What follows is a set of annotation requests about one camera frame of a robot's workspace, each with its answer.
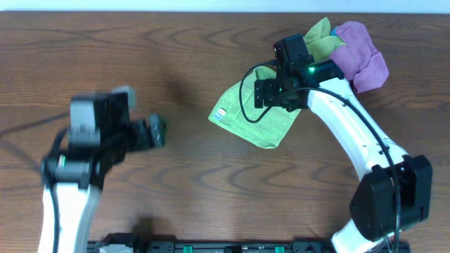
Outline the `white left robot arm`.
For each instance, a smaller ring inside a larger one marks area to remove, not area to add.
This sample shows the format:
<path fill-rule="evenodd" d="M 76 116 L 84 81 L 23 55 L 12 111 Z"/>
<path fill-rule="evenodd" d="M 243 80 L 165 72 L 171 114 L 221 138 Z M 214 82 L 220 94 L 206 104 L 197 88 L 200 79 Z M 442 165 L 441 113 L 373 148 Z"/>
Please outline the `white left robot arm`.
<path fill-rule="evenodd" d="M 61 129 L 41 161 L 44 216 L 39 252 L 86 252 L 106 174 L 127 153 L 164 146 L 166 130 L 161 116 L 151 115 L 120 127 L 103 147 L 64 150 L 60 144 L 69 130 Z"/>

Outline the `light green microfiber cloth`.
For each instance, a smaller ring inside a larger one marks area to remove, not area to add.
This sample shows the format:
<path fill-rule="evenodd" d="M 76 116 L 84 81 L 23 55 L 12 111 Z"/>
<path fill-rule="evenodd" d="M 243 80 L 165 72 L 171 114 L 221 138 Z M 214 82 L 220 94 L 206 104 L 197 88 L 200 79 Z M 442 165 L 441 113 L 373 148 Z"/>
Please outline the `light green microfiber cloth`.
<path fill-rule="evenodd" d="M 221 95 L 208 120 L 259 148 L 277 148 L 301 110 L 288 112 L 274 107 L 264 114 L 263 108 L 254 106 L 254 82 L 275 77 L 274 70 L 257 67 L 244 82 L 237 82 Z"/>

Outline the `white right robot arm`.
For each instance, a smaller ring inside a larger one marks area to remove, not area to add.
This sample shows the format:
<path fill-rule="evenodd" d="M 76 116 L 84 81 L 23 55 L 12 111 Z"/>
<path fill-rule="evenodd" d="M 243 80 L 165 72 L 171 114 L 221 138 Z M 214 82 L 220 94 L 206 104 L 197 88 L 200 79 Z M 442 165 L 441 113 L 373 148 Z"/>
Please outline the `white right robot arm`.
<path fill-rule="evenodd" d="M 430 212 L 432 165 L 410 156 L 371 118 L 342 71 L 331 60 L 276 66 L 276 77 L 256 81 L 255 107 L 309 109 L 331 130 L 359 177 L 349 204 L 350 221 L 332 238 L 335 252 L 370 252 L 426 220 Z"/>

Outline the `purple crumpled cloth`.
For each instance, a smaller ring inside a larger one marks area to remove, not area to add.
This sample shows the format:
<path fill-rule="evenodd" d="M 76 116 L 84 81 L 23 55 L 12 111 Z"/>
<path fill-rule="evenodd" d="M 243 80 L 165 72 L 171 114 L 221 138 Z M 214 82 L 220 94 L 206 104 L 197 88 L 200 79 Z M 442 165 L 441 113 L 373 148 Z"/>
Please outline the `purple crumpled cloth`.
<path fill-rule="evenodd" d="M 337 26 L 336 33 L 345 45 L 335 49 L 329 58 L 342 70 L 354 91 L 363 93 L 380 88 L 386 82 L 389 71 L 366 26 L 348 21 Z"/>

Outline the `blue cloth under pile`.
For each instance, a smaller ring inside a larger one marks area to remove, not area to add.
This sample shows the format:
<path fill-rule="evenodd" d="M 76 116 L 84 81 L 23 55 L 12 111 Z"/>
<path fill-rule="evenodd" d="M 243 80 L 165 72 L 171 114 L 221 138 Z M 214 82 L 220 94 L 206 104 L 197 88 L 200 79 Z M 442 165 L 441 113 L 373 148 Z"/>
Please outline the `blue cloth under pile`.
<path fill-rule="evenodd" d="M 336 33 L 336 29 L 337 29 L 338 27 L 336 26 L 336 27 L 334 27 L 332 30 L 331 30 L 331 32 L 330 32 L 330 35 L 331 36 L 338 36 L 337 35 L 337 33 Z"/>

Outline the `olive green crumpled cloth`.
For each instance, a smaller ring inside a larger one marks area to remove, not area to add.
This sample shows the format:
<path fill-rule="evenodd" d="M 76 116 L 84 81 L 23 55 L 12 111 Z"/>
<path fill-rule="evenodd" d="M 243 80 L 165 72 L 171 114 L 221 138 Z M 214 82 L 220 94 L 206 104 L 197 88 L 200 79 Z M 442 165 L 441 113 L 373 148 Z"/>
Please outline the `olive green crumpled cloth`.
<path fill-rule="evenodd" d="M 328 18 L 322 18 L 303 36 L 310 55 L 315 61 L 326 59 L 335 49 L 344 46 L 345 42 L 331 35 L 331 25 Z"/>

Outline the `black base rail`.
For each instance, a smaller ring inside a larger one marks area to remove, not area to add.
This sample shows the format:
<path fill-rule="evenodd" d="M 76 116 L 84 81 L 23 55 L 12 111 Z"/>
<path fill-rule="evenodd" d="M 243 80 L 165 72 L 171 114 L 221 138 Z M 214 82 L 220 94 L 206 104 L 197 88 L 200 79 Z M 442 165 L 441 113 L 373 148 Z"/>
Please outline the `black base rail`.
<path fill-rule="evenodd" d="M 87 243 L 87 253 L 333 253 L 331 241 L 298 238 L 286 241 L 177 240 L 174 236 L 141 237 L 132 233 L 110 233 L 101 241 Z"/>

